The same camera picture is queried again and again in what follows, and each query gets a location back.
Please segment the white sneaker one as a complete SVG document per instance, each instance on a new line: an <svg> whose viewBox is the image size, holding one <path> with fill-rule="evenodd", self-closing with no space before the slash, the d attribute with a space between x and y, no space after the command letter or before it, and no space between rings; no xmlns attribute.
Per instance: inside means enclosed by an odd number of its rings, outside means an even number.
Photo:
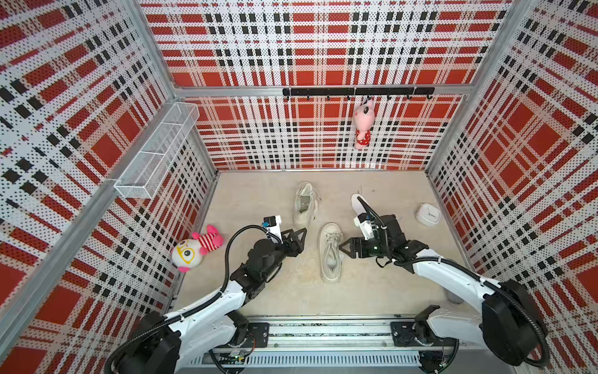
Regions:
<svg viewBox="0 0 598 374"><path fill-rule="evenodd" d="M293 219L296 228L307 228L315 219L320 196L310 182L301 182L294 197Z"/></svg>
<svg viewBox="0 0 598 374"><path fill-rule="evenodd" d="M319 235L319 263L322 280L337 283L342 274L342 252L339 245L343 239L340 227L335 223L326 224Z"/></svg>

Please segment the white shoe insole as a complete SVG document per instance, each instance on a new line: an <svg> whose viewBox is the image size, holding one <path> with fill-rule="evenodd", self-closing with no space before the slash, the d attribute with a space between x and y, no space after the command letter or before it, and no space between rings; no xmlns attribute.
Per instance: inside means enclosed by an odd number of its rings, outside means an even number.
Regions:
<svg viewBox="0 0 598 374"><path fill-rule="evenodd" d="M361 196L359 193L355 193L351 196L350 201L357 217L362 214L368 214L366 208L363 206L363 203L366 203L364 196Z"/></svg>

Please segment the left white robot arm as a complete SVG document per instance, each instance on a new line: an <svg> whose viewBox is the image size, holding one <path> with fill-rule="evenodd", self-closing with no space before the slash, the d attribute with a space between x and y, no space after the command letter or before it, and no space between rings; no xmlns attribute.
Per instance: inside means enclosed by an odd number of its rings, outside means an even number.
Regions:
<svg viewBox="0 0 598 374"><path fill-rule="evenodd" d="M226 260L224 283L216 291L187 307L161 315L143 317L136 331L116 348L104 363L106 373L174 373L192 355L202 355L216 347L241 344L247 320L240 308L255 299L273 280L288 257L305 249L306 229L265 234L248 253L236 271Z"/></svg>

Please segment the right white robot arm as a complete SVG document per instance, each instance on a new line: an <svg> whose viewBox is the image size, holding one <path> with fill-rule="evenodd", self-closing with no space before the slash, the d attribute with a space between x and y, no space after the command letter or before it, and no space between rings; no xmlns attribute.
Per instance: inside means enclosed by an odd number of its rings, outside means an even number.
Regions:
<svg viewBox="0 0 598 374"><path fill-rule="evenodd" d="M523 285L476 274L423 242L407 239L392 215L358 213L354 222L362 236L347 240L340 251L352 259L385 259L387 265L433 281L472 308L461 313L430 305L417 314L414 324L421 345L449 338L479 344L511 366L548 366L548 332Z"/></svg>

